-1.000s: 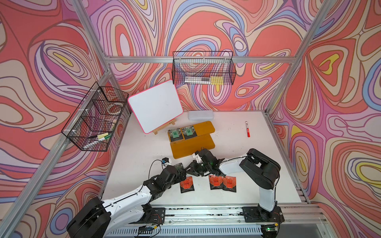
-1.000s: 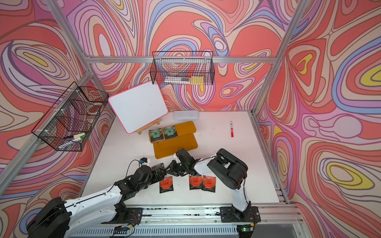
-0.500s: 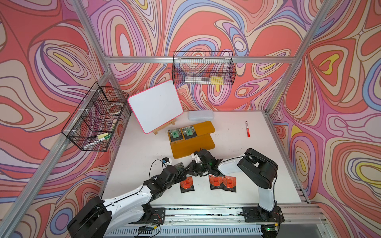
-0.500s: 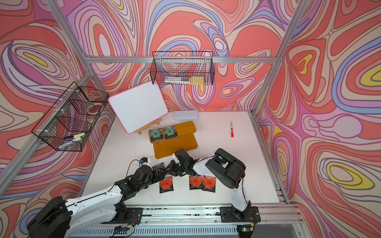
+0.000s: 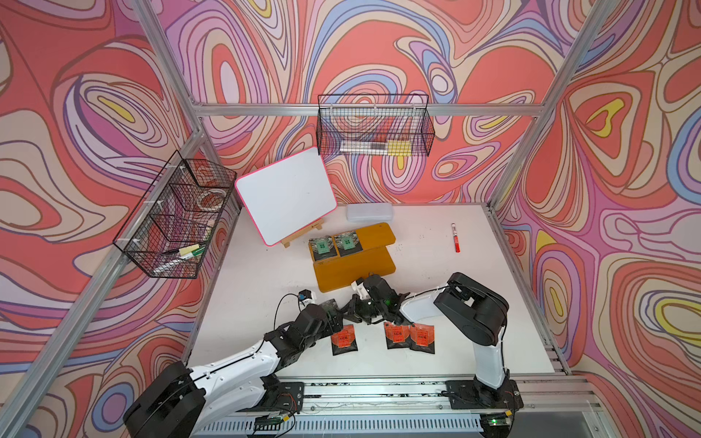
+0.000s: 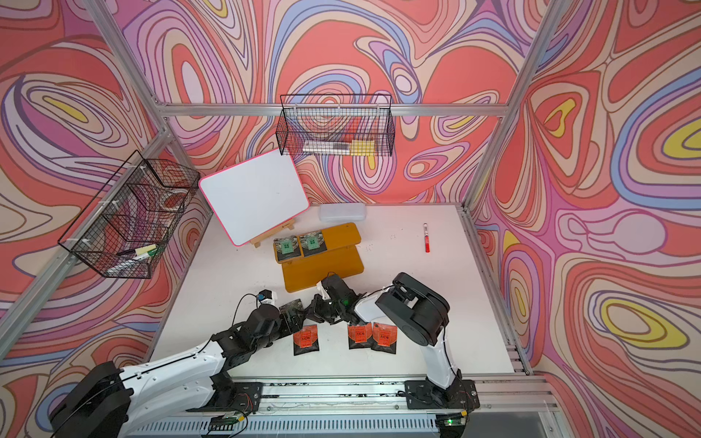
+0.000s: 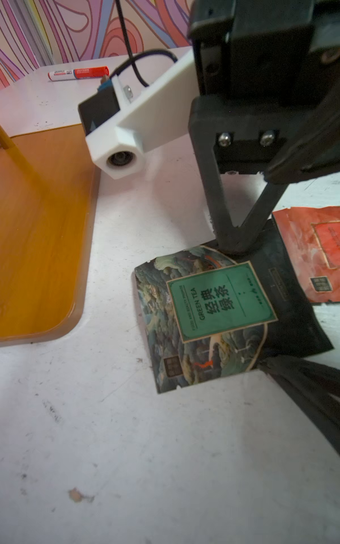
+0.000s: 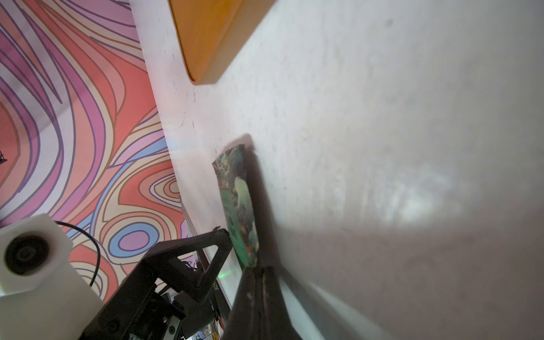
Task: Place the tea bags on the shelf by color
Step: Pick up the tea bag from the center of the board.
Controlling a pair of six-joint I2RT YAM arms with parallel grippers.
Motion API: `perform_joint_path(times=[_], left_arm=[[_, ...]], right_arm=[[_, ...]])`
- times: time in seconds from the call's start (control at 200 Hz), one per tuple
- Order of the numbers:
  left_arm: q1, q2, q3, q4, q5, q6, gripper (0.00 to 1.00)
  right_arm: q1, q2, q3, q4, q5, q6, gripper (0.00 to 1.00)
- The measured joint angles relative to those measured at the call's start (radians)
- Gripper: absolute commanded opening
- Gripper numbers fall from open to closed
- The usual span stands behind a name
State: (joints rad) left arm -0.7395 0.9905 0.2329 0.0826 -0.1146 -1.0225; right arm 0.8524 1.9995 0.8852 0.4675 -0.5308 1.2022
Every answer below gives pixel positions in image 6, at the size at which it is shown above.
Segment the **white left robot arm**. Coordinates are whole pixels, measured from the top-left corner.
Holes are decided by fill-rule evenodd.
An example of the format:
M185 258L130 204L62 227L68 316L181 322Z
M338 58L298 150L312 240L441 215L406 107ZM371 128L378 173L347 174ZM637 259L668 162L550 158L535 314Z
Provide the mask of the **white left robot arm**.
M230 370L279 338L280 310L261 304L208 341L158 361L93 368L49 414L55 437L124 437L233 392Z

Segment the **green tea bag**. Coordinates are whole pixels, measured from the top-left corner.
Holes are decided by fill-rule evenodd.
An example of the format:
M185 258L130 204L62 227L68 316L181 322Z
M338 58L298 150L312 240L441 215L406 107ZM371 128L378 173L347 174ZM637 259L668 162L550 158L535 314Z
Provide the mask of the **green tea bag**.
M273 246L275 258L279 264L302 256L299 238L296 235L276 238L273 241Z
M295 299L283 305L280 309L280 337L295 334L302 330L305 320L305 308L300 299Z
M299 237L304 257L319 255L328 250L323 231L310 232Z

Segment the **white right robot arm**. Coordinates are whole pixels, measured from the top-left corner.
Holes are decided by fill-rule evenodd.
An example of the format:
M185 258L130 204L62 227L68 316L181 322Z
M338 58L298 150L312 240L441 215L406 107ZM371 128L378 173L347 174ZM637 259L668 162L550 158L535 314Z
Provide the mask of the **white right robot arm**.
M462 373L451 361L447 342L450 305L440 294L405 272L389 286L361 295L337 275L323 279L318 286L321 293L305 308L306 319L330 325L388 321L420 348L426 377L405 383L409 408L467 408L469 391Z

